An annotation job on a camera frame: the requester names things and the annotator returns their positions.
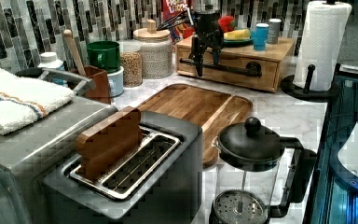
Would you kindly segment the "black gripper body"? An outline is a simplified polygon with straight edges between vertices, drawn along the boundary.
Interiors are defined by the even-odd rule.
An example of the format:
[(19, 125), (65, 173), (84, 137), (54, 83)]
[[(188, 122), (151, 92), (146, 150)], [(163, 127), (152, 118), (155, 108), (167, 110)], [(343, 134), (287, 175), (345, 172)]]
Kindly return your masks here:
[(202, 50), (211, 48), (220, 50), (223, 47), (223, 31), (218, 24), (221, 14), (214, 12), (202, 14), (195, 12), (192, 16), (195, 34), (192, 37), (192, 49)]

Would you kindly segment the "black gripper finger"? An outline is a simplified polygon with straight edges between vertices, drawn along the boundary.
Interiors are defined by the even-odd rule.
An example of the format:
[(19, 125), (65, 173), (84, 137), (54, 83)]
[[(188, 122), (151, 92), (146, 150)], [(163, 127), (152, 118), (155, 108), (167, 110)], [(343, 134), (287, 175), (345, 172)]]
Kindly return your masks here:
[(190, 59), (193, 61), (193, 65), (196, 67), (197, 74), (199, 77), (203, 75), (203, 54), (205, 47), (201, 42), (198, 35), (193, 35), (191, 39), (191, 53)]
[(219, 54), (221, 51), (221, 46), (219, 43), (214, 43), (213, 44), (213, 49), (212, 49), (212, 55), (213, 55), (213, 64), (214, 65), (218, 65), (219, 64)]

